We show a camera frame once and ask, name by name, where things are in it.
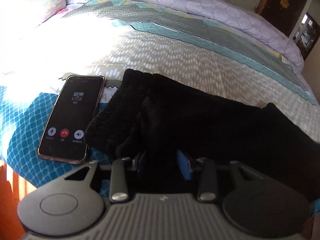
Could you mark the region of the black pants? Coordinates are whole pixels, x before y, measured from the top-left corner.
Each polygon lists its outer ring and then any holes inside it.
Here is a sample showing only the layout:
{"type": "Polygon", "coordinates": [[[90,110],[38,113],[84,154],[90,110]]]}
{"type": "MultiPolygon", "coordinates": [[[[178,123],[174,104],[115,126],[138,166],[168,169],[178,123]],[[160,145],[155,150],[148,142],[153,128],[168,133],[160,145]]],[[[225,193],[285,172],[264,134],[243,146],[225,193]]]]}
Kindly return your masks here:
{"type": "Polygon", "coordinates": [[[176,157],[237,160],[319,198],[319,143],[273,103],[259,108],[210,95],[159,74],[127,69],[121,86],[85,131],[111,159],[141,159],[147,187],[172,187],[176,157]]]}

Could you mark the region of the black smartphone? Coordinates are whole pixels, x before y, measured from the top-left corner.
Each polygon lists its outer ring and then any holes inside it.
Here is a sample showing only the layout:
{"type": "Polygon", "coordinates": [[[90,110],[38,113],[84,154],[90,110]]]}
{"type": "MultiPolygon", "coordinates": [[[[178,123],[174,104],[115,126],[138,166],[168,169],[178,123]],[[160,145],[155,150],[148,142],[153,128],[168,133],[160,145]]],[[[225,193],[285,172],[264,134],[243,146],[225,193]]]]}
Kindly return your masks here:
{"type": "Polygon", "coordinates": [[[84,134],[95,117],[104,86],[103,76],[67,78],[37,148],[41,159],[80,164],[88,158],[84,134]]]}

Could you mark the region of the patterned teal bed sheet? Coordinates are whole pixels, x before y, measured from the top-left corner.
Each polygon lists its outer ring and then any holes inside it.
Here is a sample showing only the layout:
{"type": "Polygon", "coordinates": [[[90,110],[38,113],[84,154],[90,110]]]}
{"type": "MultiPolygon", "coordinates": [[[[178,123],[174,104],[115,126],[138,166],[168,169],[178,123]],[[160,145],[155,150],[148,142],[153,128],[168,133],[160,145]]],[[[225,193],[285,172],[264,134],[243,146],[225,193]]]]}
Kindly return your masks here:
{"type": "Polygon", "coordinates": [[[69,171],[36,149],[65,78],[121,80],[127,68],[209,94],[274,103],[319,141],[319,106],[295,65],[212,20],[129,0],[68,5],[43,21],[22,2],[1,3],[1,159],[34,186],[69,171]]]}

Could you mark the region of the lilac rolled duvet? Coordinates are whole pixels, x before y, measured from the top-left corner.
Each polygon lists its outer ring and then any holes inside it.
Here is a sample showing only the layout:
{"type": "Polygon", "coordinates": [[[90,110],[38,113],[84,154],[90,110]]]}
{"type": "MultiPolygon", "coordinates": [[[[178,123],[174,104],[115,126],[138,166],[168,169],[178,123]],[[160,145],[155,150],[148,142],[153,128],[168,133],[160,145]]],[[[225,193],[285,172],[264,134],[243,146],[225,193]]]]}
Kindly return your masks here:
{"type": "Polygon", "coordinates": [[[254,12],[223,0],[133,0],[160,5],[177,11],[210,18],[238,29],[281,53],[301,72],[304,60],[296,44],[272,24],[254,12]]]}

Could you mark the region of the dark wooden door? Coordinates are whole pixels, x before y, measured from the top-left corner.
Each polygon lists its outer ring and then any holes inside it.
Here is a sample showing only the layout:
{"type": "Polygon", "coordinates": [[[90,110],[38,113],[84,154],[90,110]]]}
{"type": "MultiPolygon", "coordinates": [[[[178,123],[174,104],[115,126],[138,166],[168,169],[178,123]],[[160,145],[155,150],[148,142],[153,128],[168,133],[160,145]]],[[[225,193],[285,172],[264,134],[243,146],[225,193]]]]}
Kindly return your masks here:
{"type": "Polygon", "coordinates": [[[307,0],[266,0],[259,13],[286,36],[293,31],[307,0]]]}

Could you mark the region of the floral pastel pillow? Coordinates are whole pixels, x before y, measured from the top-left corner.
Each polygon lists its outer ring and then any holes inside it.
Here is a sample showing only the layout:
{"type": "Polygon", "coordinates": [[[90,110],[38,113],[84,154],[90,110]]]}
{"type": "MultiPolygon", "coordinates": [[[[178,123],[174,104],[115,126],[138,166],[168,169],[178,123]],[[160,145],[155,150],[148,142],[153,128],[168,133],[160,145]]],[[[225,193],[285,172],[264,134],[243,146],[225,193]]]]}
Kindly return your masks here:
{"type": "Polygon", "coordinates": [[[33,28],[66,6],[66,0],[1,0],[1,29],[33,28]]]}

